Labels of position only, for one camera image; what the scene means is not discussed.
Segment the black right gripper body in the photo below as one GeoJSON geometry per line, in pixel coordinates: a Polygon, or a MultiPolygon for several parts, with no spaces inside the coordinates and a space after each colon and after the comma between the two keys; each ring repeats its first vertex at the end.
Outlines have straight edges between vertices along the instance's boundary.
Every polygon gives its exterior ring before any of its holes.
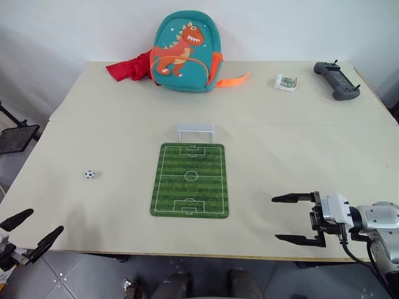
{"type": "Polygon", "coordinates": [[[346,230],[343,222],[337,222],[331,205],[326,197],[322,197],[319,191],[311,194],[314,207],[310,212],[312,230],[317,232],[315,242],[325,242],[324,234],[335,235],[340,242],[346,242],[346,230]]]}

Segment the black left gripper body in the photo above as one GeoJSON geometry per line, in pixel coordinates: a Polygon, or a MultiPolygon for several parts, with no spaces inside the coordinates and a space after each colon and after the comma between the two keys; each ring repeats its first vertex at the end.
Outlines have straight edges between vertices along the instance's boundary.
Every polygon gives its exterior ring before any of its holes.
{"type": "Polygon", "coordinates": [[[26,265],[27,257],[16,251],[17,247],[8,243],[5,249],[1,252],[1,271],[6,272],[14,266],[26,265]]]}

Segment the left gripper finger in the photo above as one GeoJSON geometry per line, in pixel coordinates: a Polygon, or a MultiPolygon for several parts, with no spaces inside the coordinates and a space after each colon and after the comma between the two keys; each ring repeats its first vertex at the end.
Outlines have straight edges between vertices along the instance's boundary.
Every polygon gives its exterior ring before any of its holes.
{"type": "Polygon", "coordinates": [[[63,231],[64,227],[60,225],[39,241],[37,247],[28,255],[30,263],[35,263],[40,257],[42,257],[52,247],[55,240],[63,231]]]}
{"type": "Polygon", "coordinates": [[[33,209],[26,209],[0,223],[0,228],[6,232],[14,230],[34,213],[33,209]]]}

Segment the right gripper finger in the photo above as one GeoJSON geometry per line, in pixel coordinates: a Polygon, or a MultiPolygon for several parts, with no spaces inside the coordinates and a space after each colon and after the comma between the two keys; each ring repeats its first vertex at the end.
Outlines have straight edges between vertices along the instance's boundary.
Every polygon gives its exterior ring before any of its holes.
{"type": "Polygon", "coordinates": [[[303,235],[281,235],[277,234],[275,237],[279,240],[286,241],[295,245],[311,246],[311,247],[326,247],[324,237],[315,236],[313,239],[307,239],[303,235]]]}
{"type": "Polygon", "coordinates": [[[272,202],[297,203],[299,201],[315,202],[314,193],[290,193],[282,196],[276,196],[271,199],[272,202]]]}

